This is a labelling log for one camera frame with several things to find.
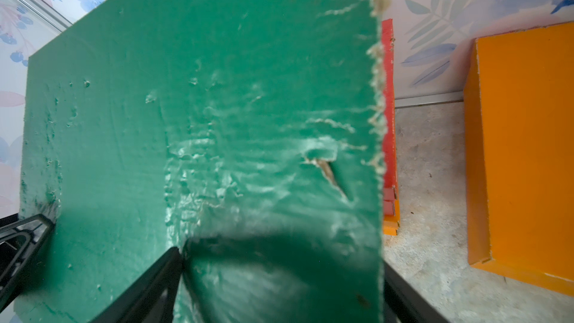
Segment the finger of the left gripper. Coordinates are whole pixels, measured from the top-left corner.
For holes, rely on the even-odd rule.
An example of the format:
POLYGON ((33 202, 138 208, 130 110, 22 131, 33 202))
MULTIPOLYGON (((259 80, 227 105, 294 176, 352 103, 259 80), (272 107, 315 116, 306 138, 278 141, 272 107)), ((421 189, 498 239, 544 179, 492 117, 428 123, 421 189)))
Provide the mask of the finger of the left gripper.
POLYGON ((44 215, 1 219, 1 308, 6 309, 24 290, 37 256, 54 231, 55 224, 44 215))

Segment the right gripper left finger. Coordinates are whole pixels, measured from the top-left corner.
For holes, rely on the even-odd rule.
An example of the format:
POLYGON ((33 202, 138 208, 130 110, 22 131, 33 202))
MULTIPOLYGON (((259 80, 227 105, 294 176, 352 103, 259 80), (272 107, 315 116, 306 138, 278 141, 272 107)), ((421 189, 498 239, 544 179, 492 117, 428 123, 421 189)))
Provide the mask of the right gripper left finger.
POLYGON ((172 322, 183 271, 176 247, 168 249, 94 322, 172 322))

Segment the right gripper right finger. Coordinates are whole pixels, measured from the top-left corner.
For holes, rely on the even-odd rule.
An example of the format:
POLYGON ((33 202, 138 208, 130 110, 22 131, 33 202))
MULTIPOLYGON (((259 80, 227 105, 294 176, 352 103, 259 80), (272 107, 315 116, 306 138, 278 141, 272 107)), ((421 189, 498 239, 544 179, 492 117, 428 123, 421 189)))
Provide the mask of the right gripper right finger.
POLYGON ((447 323, 448 320, 385 263, 384 322, 447 323))

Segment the red shoebox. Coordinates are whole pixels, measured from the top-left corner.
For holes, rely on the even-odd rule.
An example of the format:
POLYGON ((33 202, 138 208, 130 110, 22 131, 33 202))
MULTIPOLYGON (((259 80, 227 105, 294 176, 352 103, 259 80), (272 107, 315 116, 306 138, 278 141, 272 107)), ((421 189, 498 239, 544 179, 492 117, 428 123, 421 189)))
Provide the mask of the red shoebox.
POLYGON ((395 131, 395 92, 394 92, 394 25, 392 19, 382 22, 381 43, 384 51, 383 68, 385 73, 384 99, 385 118, 388 132, 384 137, 383 153, 387 172, 384 175, 384 216, 395 217, 398 209, 397 187, 397 158, 396 158, 396 131, 395 131))

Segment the green shoebox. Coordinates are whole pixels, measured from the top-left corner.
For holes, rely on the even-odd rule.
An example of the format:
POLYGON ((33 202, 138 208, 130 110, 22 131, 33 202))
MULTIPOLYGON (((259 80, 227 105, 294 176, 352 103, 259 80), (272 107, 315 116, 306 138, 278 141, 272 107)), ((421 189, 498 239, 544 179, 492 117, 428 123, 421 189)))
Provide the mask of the green shoebox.
POLYGON ((107 0, 28 67, 24 322, 89 322, 169 248, 177 322, 381 322, 370 0, 107 0))

